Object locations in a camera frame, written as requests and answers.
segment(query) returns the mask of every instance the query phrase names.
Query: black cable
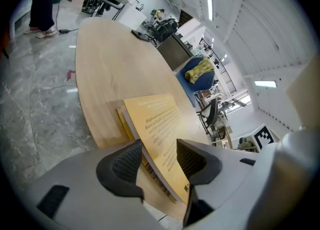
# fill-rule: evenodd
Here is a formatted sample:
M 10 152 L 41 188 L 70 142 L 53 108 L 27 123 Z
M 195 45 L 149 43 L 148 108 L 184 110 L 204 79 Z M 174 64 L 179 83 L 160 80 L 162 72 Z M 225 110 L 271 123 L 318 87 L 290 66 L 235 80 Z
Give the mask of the black cable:
M 56 29 L 59 31 L 60 34 L 68 34 L 72 31 L 76 31 L 79 28 L 73 29 L 73 30 L 68 30 L 68 29 L 60 29 L 58 28 L 58 13 L 59 13 L 59 9 L 60 9 L 60 1 L 58 3 L 58 10 L 56 11 L 56 15 L 55 15 L 55 25 L 56 25 Z
M 162 218 L 160 218 L 160 219 L 158 220 L 158 222 L 159 222 L 160 220 L 163 220 L 166 216 L 168 216 L 168 215 L 165 215 L 165 216 L 163 216 Z

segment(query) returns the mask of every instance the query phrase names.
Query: yellow book cover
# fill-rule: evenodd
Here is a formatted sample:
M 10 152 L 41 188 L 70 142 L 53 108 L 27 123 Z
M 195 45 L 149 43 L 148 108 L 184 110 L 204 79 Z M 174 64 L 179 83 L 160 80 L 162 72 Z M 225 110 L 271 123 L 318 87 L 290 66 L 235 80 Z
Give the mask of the yellow book cover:
M 129 124 L 126 121 L 126 118 L 124 116 L 124 113 L 127 112 L 126 107 L 123 105 L 121 107 L 118 107 L 117 109 L 120 121 L 124 127 L 124 130 L 126 132 L 126 134 L 129 137 L 130 141 L 135 141 L 136 138 L 134 137 Z M 168 196 L 171 201 L 173 201 L 174 203 L 177 202 L 177 200 L 170 194 L 169 190 L 165 187 L 165 185 L 161 182 L 160 178 L 157 176 L 157 174 L 155 173 L 155 171 L 153 170 L 152 166 L 148 163 L 146 157 L 142 154 L 142 164 L 145 166 L 145 168 L 147 169 L 147 171 L 149 172 L 149 174 L 151 175 L 151 177 L 153 178 L 153 180 L 158 184 L 158 186 L 162 189 L 162 191 L 165 193 L 166 196 Z
M 174 97 L 162 94 L 123 101 L 161 177 L 174 193 L 188 204 L 190 184 L 177 161 L 177 139 L 184 129 Z

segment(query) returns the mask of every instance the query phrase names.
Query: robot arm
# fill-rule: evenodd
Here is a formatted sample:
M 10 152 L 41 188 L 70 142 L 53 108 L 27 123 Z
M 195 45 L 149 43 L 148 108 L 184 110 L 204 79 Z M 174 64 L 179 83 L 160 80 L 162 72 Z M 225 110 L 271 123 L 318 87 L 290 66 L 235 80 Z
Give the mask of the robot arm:
M 273 228 L 311 185 L 319 143 L 319 132 L 309 130 L 288 134 L 261 153 L 178 139 L 177 161 L 190 182 L 183 226 Z M 141 149 L 138 140 L 62 161 L 29 188 L 27 208 L 48 229 L 162 229 L 135 185 Z

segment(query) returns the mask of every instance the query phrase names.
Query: marble floor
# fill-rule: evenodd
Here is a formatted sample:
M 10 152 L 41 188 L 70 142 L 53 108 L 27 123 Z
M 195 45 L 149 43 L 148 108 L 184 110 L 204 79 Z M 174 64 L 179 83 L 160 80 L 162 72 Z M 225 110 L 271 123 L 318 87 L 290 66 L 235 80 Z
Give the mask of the marble floor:
M 60 3 L 59 29 L 75 29 L 89 17 L 81 5 L 82 0 Z M 9 60 L 0 60 L 0 158 L 20 193 L 62 160 L 97 149 L 73 73 L 78 31 L 38 39 L 23 34 L 28 24 L 26 15 L 8 46 Z M 181 221 L 144 204 L 165 229 L 182 229 Z

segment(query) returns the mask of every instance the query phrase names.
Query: wooden table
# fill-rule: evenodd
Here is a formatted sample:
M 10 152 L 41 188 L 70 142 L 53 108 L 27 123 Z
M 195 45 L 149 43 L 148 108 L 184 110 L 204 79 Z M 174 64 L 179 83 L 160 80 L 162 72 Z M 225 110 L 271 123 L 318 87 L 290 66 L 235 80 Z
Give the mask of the wooden table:
M 148 42 L 131 30 L 98 17 L 84 20 L 78 32 L 75 54 L 76 84 L 85 120 L 98 148 L 129 141 L 116 108 L 123 99 L 172 94 L 190 139 L 209 144 L 204 128 L 172 70 Z M 147 203 L 177 219 L 183 219 L 184 203 L 174 204 L 141 166 L 137 186 Z

